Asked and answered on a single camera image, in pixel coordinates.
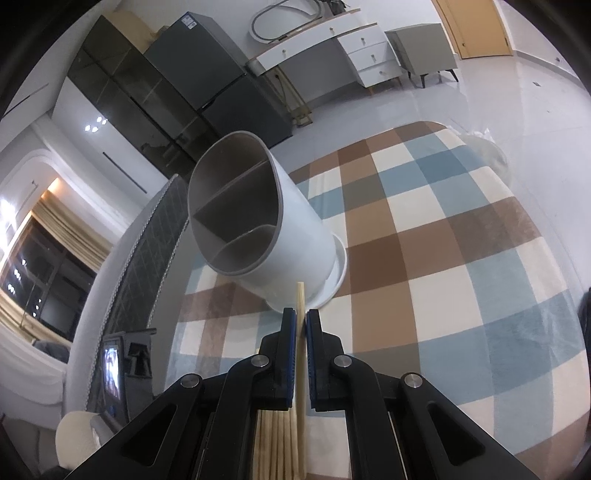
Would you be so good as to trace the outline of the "white plastic bag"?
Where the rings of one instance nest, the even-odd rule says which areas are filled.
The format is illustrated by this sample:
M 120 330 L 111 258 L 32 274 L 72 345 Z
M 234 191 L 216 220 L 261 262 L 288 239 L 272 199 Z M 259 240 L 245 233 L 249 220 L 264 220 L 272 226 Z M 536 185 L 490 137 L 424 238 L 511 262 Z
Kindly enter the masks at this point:
M 511 186 L 512 174 L 508 158 L 488 128 L 484 131 L 460 133 L 459 138 L 474 150 L 508 187 Z

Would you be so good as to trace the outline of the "yellow wooden door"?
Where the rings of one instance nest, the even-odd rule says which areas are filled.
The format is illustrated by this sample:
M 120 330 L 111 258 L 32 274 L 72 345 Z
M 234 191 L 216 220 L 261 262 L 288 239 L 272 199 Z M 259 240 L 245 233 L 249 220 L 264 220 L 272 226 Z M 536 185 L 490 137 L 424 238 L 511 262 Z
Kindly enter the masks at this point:
M 493 1 L 433 0 L 432 3 L 461 59 L 513 55 Z

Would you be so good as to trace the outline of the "white round stool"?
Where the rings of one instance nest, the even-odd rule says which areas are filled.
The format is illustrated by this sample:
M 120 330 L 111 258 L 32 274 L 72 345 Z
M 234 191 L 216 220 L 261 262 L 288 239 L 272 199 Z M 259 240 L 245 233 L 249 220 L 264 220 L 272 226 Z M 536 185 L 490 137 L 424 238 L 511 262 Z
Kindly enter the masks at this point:
M 55 434 L 59 466 L 74 470 L 112 436 L 113 432 L 100 415 L 86 411 L 67 413 Z

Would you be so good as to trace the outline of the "dark grey refrigerator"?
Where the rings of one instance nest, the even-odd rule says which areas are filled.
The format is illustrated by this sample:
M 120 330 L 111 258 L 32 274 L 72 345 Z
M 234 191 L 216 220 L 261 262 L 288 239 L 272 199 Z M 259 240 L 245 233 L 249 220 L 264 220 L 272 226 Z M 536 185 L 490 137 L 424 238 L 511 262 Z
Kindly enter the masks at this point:
M 293 135 L 287 108 L 246 69 L 245 54 L 211 17 L 185 13 L 145 57 L 218 136 L 249 131 L 271 148 Z

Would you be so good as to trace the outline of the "grey quilted bed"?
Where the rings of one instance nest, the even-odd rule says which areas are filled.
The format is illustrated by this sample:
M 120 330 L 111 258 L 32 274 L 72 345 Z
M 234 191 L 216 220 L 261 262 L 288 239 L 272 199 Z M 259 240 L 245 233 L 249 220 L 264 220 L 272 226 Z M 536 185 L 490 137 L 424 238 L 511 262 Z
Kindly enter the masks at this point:
M 106 335 L 148 327 L 161 285 L 187 226 L 187 182 L 175 175 L 148 202 L 99 269 L 67 363 L 62 412 L 103 405 L 101 345 Z

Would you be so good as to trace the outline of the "beige curtain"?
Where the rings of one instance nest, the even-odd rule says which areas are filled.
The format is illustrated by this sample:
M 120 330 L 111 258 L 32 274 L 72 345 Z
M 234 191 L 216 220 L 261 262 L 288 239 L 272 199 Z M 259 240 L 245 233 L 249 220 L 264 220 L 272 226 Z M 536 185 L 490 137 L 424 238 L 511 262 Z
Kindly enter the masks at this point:
M 112 249 L 110 242 L 54 196 L 41 197 L 31 214 L 69 253 L 93 272 L 99 272 Z

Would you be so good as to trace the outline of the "white vanity desk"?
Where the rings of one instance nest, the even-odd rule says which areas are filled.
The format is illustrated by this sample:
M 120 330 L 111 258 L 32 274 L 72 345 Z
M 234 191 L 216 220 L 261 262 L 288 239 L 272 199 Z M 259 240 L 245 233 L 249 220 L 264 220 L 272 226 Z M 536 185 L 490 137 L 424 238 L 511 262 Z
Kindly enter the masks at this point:
M 402 67 L 385 31 L 366 20 L 359 8 L 311 21 L 304 27 L 270 41 L 262 53 L 249 59 L 247 69 L 266 76 L 297 127 L 312 123 L 311 107 L 284 72 L 283 65 L 303 55 L 335 52 L 346 63 L 349 76 L 369 92 L 386 82 L 400 82 Z

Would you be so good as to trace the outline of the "plaid checkered tablecloth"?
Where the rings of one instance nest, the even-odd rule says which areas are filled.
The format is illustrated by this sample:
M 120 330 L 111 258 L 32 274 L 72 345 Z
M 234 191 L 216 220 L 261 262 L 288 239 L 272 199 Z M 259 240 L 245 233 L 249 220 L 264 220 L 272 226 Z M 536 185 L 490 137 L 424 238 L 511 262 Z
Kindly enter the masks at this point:
M 256 265 L 280 227 L 280 172 L 247 132 L 200 160 L 197 219 L 221 233 L 211 254 L 242 240 Z M 566 478 L 590 415 L 583 334 L 546 240 L 493 169 L 451 127 L 418 121 L 288 176 L 348 254 L 322 329 L 377 373 L 422 374 L 539 478 Z M 227 372 L 280 327 L 280 312 L 191 250 L 166 387 Z

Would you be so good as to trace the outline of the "black glass cabinet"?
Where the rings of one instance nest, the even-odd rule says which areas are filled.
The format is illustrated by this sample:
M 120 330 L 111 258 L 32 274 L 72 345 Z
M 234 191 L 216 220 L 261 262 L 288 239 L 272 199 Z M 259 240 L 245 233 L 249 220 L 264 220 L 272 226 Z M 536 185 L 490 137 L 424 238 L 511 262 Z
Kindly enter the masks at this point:
M 67 77 L 161 174 L 188 180 L 218 139 L 204 116 L 107 18 L 94 23 Z

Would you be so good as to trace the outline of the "wooden chopstick on table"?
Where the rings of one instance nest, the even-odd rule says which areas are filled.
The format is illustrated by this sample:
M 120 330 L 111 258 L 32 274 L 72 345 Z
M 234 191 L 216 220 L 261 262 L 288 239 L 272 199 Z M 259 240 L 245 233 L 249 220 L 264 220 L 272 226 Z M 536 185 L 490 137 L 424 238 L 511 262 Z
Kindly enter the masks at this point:
M 270 479 L 277 480 L 283 473 L 283 412 L 273 411 L 271 424 Z
M 283 433 L 281 439 L 283 439 L 283 447 L 281 448 L 281 456 L 283 458 L 283 479 L 294 478 L 294 460 L 293 460 L 293 441 L 291 440 L 291 433 L 293 433 L 293 414 L 294 409 L 290 409 L 281 412 L 281 424 L 283 427 Z
M 273 442 L 273 411 L 260 412 L 259 478 L 270 478 L 271 442 Z

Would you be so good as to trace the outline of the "oval vanity mirror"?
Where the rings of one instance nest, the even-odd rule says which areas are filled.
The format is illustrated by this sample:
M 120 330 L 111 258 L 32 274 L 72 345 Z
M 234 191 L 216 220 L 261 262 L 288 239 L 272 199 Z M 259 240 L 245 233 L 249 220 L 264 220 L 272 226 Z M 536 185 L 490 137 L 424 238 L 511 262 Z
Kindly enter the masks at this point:
M 259 42 L 271 42 L 321 19 L 323 15 L 321 1 L 277 1 L 253 15 L 249 33 Z

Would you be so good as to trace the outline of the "white divided utensil holder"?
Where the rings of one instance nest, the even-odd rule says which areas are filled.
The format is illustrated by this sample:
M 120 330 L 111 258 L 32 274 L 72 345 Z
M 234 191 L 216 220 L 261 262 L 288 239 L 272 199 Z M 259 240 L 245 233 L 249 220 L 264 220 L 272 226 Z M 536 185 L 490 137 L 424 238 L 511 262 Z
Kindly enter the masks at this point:
M 192 234 L 206 264 L 271 309 L 318 309 L 335 296 L 348 268 L 346 247 L 322 223 L 263 140 L 225 135 L 197 162 L 188 185 Z

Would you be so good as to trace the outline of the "grey nightstand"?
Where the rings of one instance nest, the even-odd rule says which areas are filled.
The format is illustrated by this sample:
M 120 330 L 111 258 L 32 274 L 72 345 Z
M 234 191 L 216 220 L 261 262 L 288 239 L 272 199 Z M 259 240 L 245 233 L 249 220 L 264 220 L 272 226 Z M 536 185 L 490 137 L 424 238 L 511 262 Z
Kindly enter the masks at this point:
M 428 75 L 442 71 L 459 81 L 456 58 L 440 23 L 415 24 L 385 34 L 408 78 L 419 77 L 423 88 Z

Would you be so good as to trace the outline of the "dark window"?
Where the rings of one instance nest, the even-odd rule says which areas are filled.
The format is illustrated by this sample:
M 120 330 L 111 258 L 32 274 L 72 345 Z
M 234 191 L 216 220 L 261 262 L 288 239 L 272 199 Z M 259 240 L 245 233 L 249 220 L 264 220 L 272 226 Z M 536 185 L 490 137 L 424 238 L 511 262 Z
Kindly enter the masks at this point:
M 5 264 L 1 286 L 34 320 L 71 341 L 95 277 L 92 269 L 30 219 Z

